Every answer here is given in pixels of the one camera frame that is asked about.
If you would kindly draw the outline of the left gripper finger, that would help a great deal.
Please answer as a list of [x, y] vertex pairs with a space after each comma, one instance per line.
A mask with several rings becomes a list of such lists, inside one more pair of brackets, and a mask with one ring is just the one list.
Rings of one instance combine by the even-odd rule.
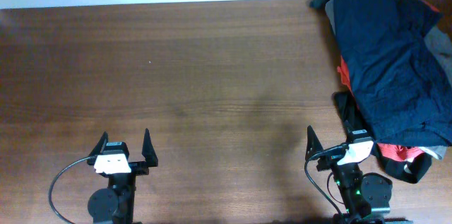
[[97, 142], [95, 147], [91, 150], [89, 156], [95, 156], [101, 154], [103, 148], [108, 143], [108, 134], [106, 131], [103, 132], [102, 136], [100, 137], [100, 140]]
[[158, 157], [151, 142], [149, 129], [145, 129], [142, 146], [142, 156], [145, 158], [145, 162], [148, 167], [158, 166]]

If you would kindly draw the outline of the navy blue shorts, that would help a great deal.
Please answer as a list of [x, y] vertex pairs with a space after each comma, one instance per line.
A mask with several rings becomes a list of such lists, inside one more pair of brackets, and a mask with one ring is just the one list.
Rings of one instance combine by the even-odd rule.
[[451, 84], [424, 37], [441, 14], [420, 0], [333, 0], [352, 93], [379, 143], [451, 145]]

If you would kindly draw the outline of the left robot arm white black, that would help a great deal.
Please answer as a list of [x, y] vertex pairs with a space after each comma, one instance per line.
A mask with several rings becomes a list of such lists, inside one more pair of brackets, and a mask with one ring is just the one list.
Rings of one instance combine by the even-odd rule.
[[88, 200], [88, 213], [95, 224], [132, 224], [136, 193], [136, 178], [149, 174], [158, 166], [150, 132], [145, 130], [142, 161], [129, 161], [128, 146], [124, 142], [110, 142], [105, 132], [91, 150], [88, 165], [108, 179], [108, 185], [95, 191]]

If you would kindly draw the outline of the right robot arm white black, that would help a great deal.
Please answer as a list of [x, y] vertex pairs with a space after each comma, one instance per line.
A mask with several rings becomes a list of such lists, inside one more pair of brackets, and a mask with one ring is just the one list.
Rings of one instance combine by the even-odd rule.
[[[404, 218], [387, 218], [391, 211], [393, 183], [375, 172], [364, 174], [359, 164], [371, 155], [374, 140], [365, 129], [348, 130], [347, 140], [330, 148], [324, 148], [312, 126], [307, 127], [307, 149], [304, 172], [313, 186], [336, 210], [332, 223], [372, 224], [409, 223]], [[338, 207], [338, 201], [326, 193], [309, 174], [308, 166], [317, 162], [319, 172], [329, 171], [329, 178], [339, 190], [345, 212]]]

